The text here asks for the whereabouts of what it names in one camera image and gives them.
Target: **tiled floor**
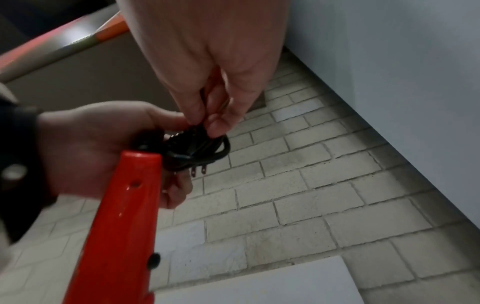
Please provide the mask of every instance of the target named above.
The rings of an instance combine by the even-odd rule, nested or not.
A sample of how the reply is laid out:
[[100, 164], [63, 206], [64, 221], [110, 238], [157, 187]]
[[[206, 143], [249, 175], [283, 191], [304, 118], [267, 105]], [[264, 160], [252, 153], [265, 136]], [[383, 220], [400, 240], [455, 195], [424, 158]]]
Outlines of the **tiled floor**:
[[[233, 152], [161, 210], [151, 288], [342, 255], [369, 304], [480, 302], [480, 233], [292, 56]], [[13, 247], [0, 303], [60, 303], [99, 203], [65, 197]]]

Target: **red handle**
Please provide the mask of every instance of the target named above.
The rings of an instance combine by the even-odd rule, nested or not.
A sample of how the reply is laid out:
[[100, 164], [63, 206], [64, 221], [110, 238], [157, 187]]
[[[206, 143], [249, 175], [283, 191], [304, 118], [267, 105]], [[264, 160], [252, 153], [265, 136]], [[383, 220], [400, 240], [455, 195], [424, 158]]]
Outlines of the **red handle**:
[[125, 151], [103, 197], [64, 304], [153, 304], [162, 156]]

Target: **hand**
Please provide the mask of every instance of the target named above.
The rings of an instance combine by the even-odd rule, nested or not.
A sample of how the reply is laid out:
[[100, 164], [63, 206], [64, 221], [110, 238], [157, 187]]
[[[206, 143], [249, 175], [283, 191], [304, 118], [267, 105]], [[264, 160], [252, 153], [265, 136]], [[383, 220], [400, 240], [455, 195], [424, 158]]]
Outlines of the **hand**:
[[[118, 0], [130, 30], [191, 124], [231, 130], [271, 78], [289, 0]], [[200, 96], [205, 88], [206, 105]]]
[[[184, 115], [146, 102], [105, 102], [42, 113], [38, 144], [51, 190], [102, 198], [120, 154], [141, 131], [184, 130]], [[192, 192], [188, 171], [163, 173], [163, 208], [175, 208]]]

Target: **red tool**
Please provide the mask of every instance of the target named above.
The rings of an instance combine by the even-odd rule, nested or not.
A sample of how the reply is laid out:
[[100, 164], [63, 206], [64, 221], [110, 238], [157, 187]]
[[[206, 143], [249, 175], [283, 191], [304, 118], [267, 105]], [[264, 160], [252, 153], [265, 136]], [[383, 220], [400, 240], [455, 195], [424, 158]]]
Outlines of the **red tool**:
[[167, 141], [163, 131], [147, 132], [132, 146], [121, 155], [63, 304], [153, 304], [148, 288], [150, 271], [161, 262], [154, 248], [162, 167], [175, 172], [200, 165], [205, 173], [230, 152], [226, 136], [210, 139], [203, 127]]

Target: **person's right hand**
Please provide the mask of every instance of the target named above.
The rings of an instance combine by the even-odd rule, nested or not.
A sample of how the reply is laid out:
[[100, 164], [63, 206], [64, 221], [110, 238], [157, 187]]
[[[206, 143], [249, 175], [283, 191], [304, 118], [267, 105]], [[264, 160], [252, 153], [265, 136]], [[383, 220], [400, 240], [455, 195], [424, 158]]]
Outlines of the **person's right hand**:
[[[272, 76], [289, 0], [118, 0], [133, 36], [191, 124], [218, 137]], [[206, 105], [200, 90], [205, 88]]]

